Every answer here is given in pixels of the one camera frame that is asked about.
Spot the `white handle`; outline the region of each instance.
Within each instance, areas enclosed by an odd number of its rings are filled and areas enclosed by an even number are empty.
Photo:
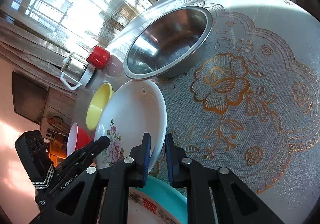
[[[74,87],[71,87],[71,85],[64,79],[64,75],[69,77],[71,80],[74,80],[75,82],[77,82],[78,84]],[[82,83],[76,81],[75,79],[71,78],[68,74],[65,74],[64,72],[61,72],[61,76],[60,76],[60,80],[64,83],[65,86],[67,86],[70,90],[75,90],[76,88],[80,87],[82,85]]]

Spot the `table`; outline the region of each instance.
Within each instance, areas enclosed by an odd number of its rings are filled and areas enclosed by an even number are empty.
[[[191,5],[210,10],[214,26],[191,70],[157,81],[167,132],[204,166],[229,167],[285,223],[302,223],[320,195],[319,22],[288,0],[159,0],[108,50],[123,61],[150,22]],[[103,78],[78,92],[82,127]],[[167,181],[163,154],[150,174]]]

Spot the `stainless steel bowl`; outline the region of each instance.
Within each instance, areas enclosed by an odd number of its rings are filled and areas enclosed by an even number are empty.
[[[211,31],[212,16],[203,7],[173,10],[146,27],[131,44],[124,72],[135,80],[169,79],[195,65]]]

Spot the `metal bolt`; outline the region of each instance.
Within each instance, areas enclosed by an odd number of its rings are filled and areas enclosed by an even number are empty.
[[[222,173],[222,174],[228,174],[229,173],[229,169],[226,168],[226,167],[221,167],[219,169],[219,172]]]
[[[126,158],[124,159],[124,162],[125,162],[125,163],[133,163],[133,161],[134,161],[134,159],[133,159],[132,157],[126,157]]]
[[[87,168],[87,173],[95,173],[96,172],[96,168],[94,166],[90,166]]]
[[[192,159],[189,157],[185,157],[182,159],[182,162],[185,164],[191,164],[192,163]]]

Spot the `orange wall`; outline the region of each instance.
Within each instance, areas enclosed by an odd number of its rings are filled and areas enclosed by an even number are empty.
[[[0,205],[13,224],[27,224],[38,213],[32,185],[14,148],[25,131],[40,126],[14,113],[13,67],[0,59]]]

